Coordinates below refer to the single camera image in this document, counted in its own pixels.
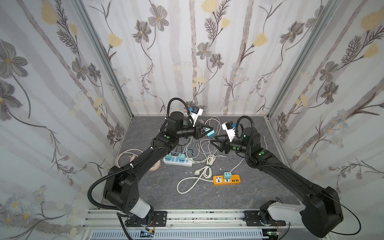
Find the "teal charger plug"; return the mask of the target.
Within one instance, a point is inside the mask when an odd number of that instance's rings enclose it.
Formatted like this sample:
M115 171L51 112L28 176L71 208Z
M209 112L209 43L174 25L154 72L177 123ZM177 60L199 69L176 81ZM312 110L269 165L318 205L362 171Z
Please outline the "teal charger plug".
M223 178L224 178L225 180L230 180L231 177L232 177L232 173L231 173L231 172L224 172L224 174L223 174Z
M185 161L185 160L186 160L186 155L185 155L185 154L179 154L179 155L178 155L178 160L179 160L180 162Z
M208 136L209 138L214 137L214 136L215 136L215 131L213 130L213 131L207 133L207 136Z
M165 156L165 159L168 161L168 160L171 160L172 159L172 154L167 154L166 156Z

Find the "orange power strip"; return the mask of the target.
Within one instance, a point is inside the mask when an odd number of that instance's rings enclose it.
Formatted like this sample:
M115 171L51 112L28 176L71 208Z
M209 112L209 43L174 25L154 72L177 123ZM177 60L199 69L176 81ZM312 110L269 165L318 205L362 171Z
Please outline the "orange power strip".
M232 186L239 185L241 179L239 175L232 175L230 179L225 179L224 176L214 176L213 184L214 186Z

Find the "white blue power strip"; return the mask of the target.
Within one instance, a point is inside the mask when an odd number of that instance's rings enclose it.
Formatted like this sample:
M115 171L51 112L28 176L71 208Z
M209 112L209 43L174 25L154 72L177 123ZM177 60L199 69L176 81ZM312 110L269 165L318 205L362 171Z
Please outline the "white blue power strip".
M191 167L193 165L193 161L187 157L185 157L183 161L180 161L179 158L175 156L173 156L171 159L163 158L163 162L166 165L173 165L173 166Z

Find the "round pink power socket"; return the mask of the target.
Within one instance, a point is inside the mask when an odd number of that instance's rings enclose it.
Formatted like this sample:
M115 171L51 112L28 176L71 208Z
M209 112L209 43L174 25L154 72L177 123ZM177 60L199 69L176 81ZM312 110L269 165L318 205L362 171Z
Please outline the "round pink power socket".
M156 171L161 166L161 161L157 161L150 169L150 172Z

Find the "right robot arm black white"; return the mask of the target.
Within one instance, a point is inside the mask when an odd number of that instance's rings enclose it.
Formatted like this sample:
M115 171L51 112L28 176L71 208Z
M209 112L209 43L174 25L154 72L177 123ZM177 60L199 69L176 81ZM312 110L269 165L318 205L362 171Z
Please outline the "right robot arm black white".
M261 135L253 120L241 116L236 123L222 125L225 135L215 136L210 142L219 152L234 151L245 159L247 165L273 177L299 200L299 205L268 201L260 207L258 219L270 226L276 221L302 225L318 238L325 237L343 219L338 192L331 187L323 188L305 179L283 164L273 153L261 146Z

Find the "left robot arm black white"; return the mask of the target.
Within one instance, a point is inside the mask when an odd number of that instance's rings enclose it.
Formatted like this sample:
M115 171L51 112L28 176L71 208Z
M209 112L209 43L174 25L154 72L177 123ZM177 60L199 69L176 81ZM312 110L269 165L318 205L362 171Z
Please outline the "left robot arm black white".
M108 174L95 181L88 189L89 202L97 208L116 210L119 220L135 216L139 223L151 226L155 222L154 208L140 198L139 182L155 163L170 154L181 138L198 140L205 137L213 127L198 123L203 109L189 107L180 98L172 98L169 103L181 102L186 112L167 114L158 134L151 140L150 146L132 162L122 167L112 167Z

